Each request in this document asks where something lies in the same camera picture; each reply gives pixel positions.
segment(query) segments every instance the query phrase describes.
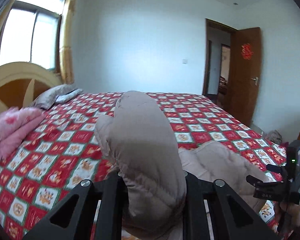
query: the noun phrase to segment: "bedsheet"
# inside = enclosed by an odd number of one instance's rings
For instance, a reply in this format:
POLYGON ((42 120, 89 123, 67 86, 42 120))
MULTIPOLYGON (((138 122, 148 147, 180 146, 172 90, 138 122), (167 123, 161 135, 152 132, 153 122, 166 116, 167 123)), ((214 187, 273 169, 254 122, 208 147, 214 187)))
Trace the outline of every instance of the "bedsheet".
MULTIPOLYGON (((77 183, 103 180, 111 164, 102 158, 93 135, 100 115, 113 115, 122 93, 82 94, 47 111, 7 160, 0 162, 0 223, 12 239, 21 239, 77 183)), ((168 118, 179 147, 196 148, 216 140, 258 166, 270 180, 268 163, 285 163, 285 149, 263 139, 204 96, 148 93, 168 118)), ((260 211, 273 227, 273 203, 260 211)))

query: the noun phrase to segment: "hand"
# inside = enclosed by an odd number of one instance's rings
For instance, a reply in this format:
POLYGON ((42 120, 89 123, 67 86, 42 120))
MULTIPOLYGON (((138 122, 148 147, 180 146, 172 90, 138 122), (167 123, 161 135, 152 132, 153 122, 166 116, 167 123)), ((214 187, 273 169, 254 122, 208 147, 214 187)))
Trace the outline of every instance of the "hand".
POLYGON ((277 222, 280 221, 282 213, 285 211, 287 211, 287 213, 292 216, 291 229, 300 227, 300 205, 289 203, 287 210, 287 203, 281 202, 279 205, 279 203, 277 202, 274 205, 274 218, 277 222))

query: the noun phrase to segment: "headboard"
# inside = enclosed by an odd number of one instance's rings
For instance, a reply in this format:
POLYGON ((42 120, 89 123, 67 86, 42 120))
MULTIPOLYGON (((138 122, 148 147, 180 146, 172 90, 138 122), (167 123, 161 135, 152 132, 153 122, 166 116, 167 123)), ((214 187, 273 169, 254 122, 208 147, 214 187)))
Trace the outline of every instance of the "headboard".
POLYGON ((61 85, 52 71, 29 62, 0 66, 0 113, 12 106, 29 106, 41 93, 61 85))

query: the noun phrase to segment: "silver door handle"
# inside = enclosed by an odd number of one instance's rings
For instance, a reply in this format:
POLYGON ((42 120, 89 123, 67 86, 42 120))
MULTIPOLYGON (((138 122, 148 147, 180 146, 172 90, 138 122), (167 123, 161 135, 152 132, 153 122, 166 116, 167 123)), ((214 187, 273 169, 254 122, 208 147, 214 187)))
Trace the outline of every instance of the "silver door handle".
POLYGON ((254 84, 255 84, 255 85, 258 85, 258 80, 259 80, 258 77, 256 77, 256 78, 251 78, 251 79, 254 80, 254 84))

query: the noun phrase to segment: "silver screw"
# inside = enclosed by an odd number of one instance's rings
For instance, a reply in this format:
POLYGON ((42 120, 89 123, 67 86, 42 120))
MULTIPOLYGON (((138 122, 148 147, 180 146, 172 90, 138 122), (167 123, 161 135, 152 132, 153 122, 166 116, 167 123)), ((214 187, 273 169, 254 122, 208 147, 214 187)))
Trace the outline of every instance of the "silver screw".
POLYGON ((80 185, 81 185, 82 187, 87 187, 87 186, 90 185, 90 180, 84 179, 83 181, 80 182, 80 185))
POLYGON ((222 180, 222 179, 217 179, 215 181, 215 184, 218 186, 218 187, 223 187, 226 183, 222 180))

